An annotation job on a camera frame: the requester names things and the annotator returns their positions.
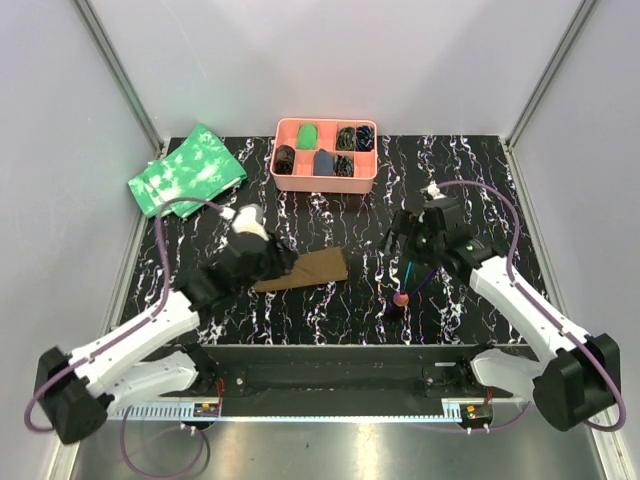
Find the brown cloth napkin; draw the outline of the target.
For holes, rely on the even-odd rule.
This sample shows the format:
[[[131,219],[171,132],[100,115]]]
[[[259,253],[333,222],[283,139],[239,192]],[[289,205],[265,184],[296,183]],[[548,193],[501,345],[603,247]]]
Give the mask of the brown cloth napkin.
[[[280,278],[259,281],[254,285],[258,293],[324,285],[348,279],[348,267],[341,247],[302,254],[293,270]]]

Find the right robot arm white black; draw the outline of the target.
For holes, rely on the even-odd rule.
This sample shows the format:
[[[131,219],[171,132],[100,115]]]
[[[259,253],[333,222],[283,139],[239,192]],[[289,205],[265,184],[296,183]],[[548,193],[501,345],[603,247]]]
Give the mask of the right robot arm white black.
[[[397,211],[380,248],[444,269],[492,304],[532,349],[532,360],[497,348],[477,354],[454,371],[460,393],[472,397],[487,387],[512,393],[562,432],[612,406],[626,419],[618,344],[607,334],[591,335],[554,308],[502,248],[471,232],[454,200],[431,200],[418,213]]]

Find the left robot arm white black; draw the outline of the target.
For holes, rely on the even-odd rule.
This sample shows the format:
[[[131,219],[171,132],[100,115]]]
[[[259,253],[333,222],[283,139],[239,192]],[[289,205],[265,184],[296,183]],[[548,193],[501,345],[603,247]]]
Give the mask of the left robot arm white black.
[[[199,327],[204,311],[259,281],[290,273],[296,261],[296,253],[272,233],[230,234],[211,263],[183,275],[133,319],[69,353],[58,347],[42,353],[25,426],[72,445],[138,402],[174,391],[208,394],[216,372],[205,355],[181,351],[156,361],[149,355]]]

